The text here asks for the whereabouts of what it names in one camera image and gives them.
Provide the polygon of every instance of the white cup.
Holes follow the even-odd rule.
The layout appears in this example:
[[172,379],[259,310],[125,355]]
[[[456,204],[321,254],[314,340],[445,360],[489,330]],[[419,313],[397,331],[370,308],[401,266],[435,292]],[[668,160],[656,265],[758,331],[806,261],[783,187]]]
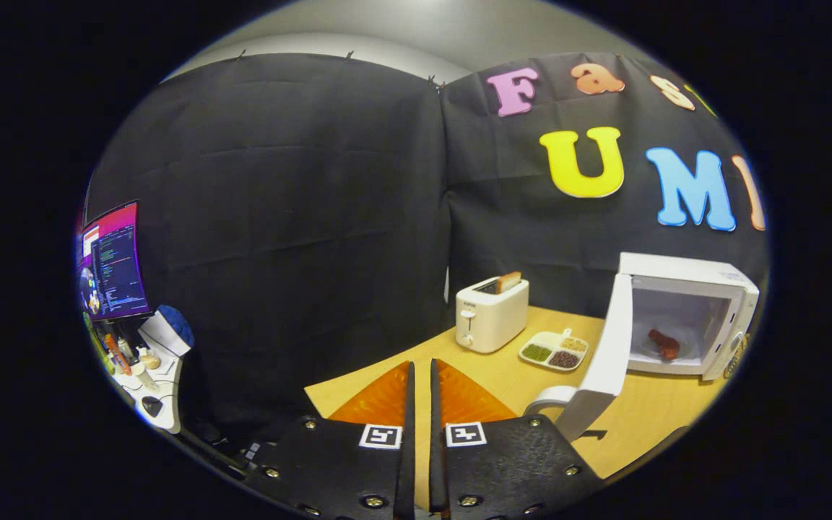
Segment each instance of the white cup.
[[130,372],[139,379],[139,382],[143,383],[143,386],[151,392],[158,392],[159,385],[156,384],[155,381],[152,380],[149,373],[146,371],[146,365],[143,363],[136,363],[136,365],[130,365]]

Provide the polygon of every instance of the foam letter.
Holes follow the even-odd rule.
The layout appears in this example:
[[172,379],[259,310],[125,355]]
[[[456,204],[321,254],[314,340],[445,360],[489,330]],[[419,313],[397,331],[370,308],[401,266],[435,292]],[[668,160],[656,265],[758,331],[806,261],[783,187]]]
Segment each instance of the foam letter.
[[660,92],[663,92],[663,95],[667,96],[667,99],[672,101],[674,105],[681,106],[681,108],[686,110],[696,109],[696,105],[680,92],[680,87],[673,85],[669,79],[663,79],[660,76],[650,76],[650,80],[660,88]]
[[486,82],[496,89],[496,96],[499,97],[500,118],[521,114],[532,109],[532,104],[521,98],[522,95],[526,99],[534,98],[534,85],[529,82],[529,79],[538,79],[538,72],[535,69],[513,70],[498,76],[489,76],[486,79]]
[[763,205],[760,204],[760,194],[756,192],[756,183],[753,182],[753,176],[750,175],[750,167],[747,165],[747,161],[739,155],[734,155],[730,160],[740,170],[740,175],[743,175],[743,183],[747,185],[747,194],[750,195],[750,221],[753,223],[753,228],[754,230],[765,231],[766,220],[763,218]]
[[615,78],[604,66],[595,63],[584,63],[571,69],[571,76],[577,78],[577,88],[587,95],[594,93],[621,92],[625,83]]
[[708,226],[713,230],[735,230],[737,221],[730,213],[730,200],[727,198],[724,176],[721,175],[721,159],[717,155],[698,152],[695,175],[670,148],[651,148],[646,155],[660,174],[663,210],[656,215],[660,224],[683,226],[686,223],[686,214],[680,207],[681,197],[696,226],[702,224],[706,205],[710,204]]
[[711,106],[708,106],[708,103],[704,102],[702,96],[698,95],[698,93],[696,91],[693,91],[693,89],[690,89],[689,85],[683,85],[682,88],[686,89],[689,92],[692,92],[695,98],[699,100],[699,102],[702,103],[702,105],[704,105],[704,108],[708,110],[708,113],[713,115],[714,118],[717,118],[717,114],[714,112],[714,110],[711,109]]
[[577,163],[574,146],[580,138],[574,131],[552,131],[542,135],[538,142],[547,149],[547,161],[551,167],[551,180],[558,190],[571,197],[594,199],[618,191],[625,180],[625,169],[618,151],[621,132],[612,127],[589,129],[586,137],[596,141],[602,156],[603,170],[599,177],[584,177]]

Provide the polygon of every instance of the curved monitor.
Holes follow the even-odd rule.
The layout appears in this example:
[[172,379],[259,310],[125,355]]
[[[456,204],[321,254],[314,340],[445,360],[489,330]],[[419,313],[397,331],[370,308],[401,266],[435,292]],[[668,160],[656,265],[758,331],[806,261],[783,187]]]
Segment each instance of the curved monitor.
[[92,320],[151,312],[137,259],[137,203],[116,207],[82,230],[79,298]]

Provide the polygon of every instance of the toaster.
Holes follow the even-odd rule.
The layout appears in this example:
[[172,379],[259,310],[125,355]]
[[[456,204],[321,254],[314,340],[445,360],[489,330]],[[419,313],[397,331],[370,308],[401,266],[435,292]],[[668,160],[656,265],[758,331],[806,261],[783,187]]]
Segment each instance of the toaster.
[[498,351],[525,329],[529,315],[529,283],[519,280],[514,287],[495,294],[491,277],[456,294],[455,340],[475,352]]

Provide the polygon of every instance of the bolt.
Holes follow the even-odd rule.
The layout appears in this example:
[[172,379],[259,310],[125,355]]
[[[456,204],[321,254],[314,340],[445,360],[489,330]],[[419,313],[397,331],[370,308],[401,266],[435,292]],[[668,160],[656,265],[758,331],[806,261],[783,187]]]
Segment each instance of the bolt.
[[384,505],[384,500],[381,497],[367,497],[364,499],[364,504],[372,509],[378,509]]

